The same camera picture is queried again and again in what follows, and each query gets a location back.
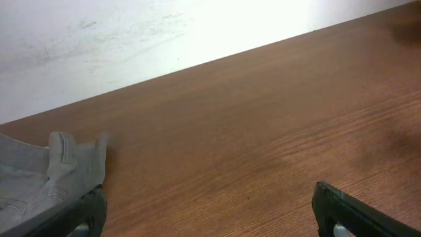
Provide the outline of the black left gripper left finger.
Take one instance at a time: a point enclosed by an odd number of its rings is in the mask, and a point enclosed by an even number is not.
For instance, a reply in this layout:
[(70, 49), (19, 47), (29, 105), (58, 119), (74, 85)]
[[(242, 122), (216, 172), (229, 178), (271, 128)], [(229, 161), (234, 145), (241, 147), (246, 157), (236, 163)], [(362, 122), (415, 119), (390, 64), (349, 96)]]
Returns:
[(107, 199), (98, 184), (1, 233), (1, 237), (100, 236), (106, 219)]

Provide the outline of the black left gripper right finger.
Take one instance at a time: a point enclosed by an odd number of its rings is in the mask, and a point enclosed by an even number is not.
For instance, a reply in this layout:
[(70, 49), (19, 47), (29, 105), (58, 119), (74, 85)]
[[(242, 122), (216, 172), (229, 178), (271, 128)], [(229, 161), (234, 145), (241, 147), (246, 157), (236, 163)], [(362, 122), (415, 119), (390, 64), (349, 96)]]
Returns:
[(316, 183), (311, 204), (318, 235), (321, 237), (350, 234), (358, 237), (420, 235), (419, 230), (391, 218), (327, 182)]

